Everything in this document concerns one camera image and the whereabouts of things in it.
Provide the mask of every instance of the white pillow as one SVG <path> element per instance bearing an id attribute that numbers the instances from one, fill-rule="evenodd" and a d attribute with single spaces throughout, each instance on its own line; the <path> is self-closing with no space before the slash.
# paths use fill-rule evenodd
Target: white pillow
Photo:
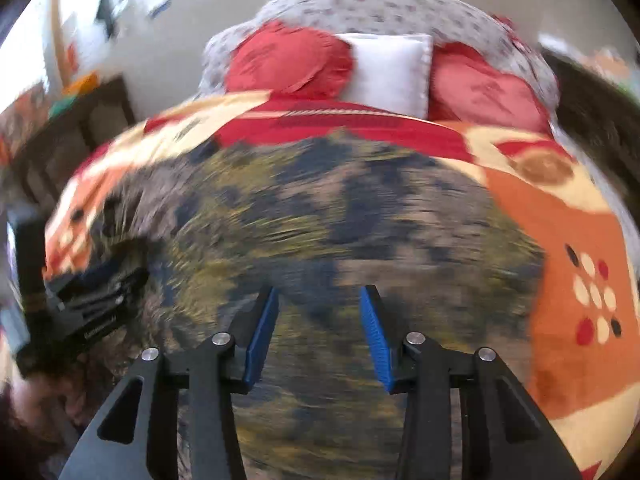
<path id="1" fill-rule="evenodd" d="M 337 34 L 352 46 L 351 80 L 340 101 L 426 118 L 432 40 L 428 34 Z"/>

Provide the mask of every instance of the bedspread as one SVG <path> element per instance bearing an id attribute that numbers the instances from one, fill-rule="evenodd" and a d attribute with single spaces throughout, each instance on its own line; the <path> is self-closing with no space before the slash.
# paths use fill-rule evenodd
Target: bedspread
<path id="1" fill-rule="evenodd" d="M 401 401 L 374 378 L 365 283 L 444 346 L 495 348 L 584 478 L 635 425 L 640 310 L 622 230 L 548 137 L 268 92 L 206 98 L 83 165 L 47 227 L 47 275 L 130 240 L 148 244 L 152 278 L 139 317 L 100 348 L 117 374 L 146 346 L 226 328 L 262 283 L 280 291 L 263 380 L 234 399 L 250 473 L 395 467 Z"/>

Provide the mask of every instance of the floor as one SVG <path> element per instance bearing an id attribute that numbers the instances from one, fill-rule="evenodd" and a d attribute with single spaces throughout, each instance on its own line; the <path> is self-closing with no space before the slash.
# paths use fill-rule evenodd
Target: floor
<path id="1" fill-rule="evenodd" d="M 192 95 L 200 79 L 207 40 L 252 17 L 268 0 L 172 0 L 153 21 L 141 20 L 101 50 L 94 63 L 105 74 L 124 72 L 140 117 Z M 464 0 L 503 14 L 521 36 L 536 43 L 541 33 L 559 36 L 585 54 L 615 47 L 633 60 L 636 42 L 610 0 Z"/>

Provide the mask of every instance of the green object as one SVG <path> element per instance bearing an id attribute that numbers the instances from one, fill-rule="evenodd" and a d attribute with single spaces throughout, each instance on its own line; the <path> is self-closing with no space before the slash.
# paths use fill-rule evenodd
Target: green object
<path id="1" fill-rule="evenodd" d="M 51 105 L 49 109 L 49 119 L 55 117 L 56 115 L 62 113 L 64 110 L 69 108 L 73 102 L 76 100 L 76 96 L 65 97 L 60 99 L 60 101 L 56 101 Z"/>

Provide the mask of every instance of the bed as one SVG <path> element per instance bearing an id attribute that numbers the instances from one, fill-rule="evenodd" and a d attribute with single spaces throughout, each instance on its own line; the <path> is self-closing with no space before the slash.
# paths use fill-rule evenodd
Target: bed
<path id="1" fill-rule="evenodd" d="M 140 315 L 95 351 L 115 377 L 149 346 L 192 348 L 263 283 L 276 286 L 282 312 L 263 381 L 234 399 L 251 478 L 392 474 L 402 405 L 374 378 L 358 318 L 366 283 L 446 348 L 495 348 L 583 478 L 598 478 L 632 434 L 640 401 L 628 211 L 557 124 L 559 142 L 335 100 L 223 94 L 228 54 L 262 22 L 355 28 L 336 21 L 336 1 L 365 27 L 349 0 L 276 0 L 256 22 L 214 37 L 199 99 L 105 144 L 67 183 L 47 227 L 47 277 L 143 251 L 151 278 Z M 379 24 L 367 32 L 389 32 L 385 13 L 402 33 L 424 32 L 418 18 L 396 19 L 402 6 L 441 40 L 469 41 L 555 110 L 548 65 L 477 9 L 353 1 L 376 9 L 363 11 Z M 187 479 L 185 435 L 181 422 Z M 457 444 L 454 456 L 459 470 Z"/>

